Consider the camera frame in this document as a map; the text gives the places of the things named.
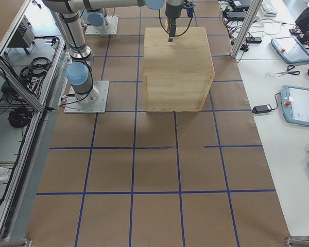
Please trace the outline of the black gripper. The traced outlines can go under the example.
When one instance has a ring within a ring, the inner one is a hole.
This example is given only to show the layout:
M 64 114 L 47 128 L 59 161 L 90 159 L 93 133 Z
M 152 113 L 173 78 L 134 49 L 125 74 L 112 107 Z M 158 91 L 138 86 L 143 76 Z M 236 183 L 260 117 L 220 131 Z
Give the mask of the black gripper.
M 183 0 L 166 0 L 165 15 L 167 19 L 168 41 L 171 43 L 176 35 L 176 19 L 181 16 Z

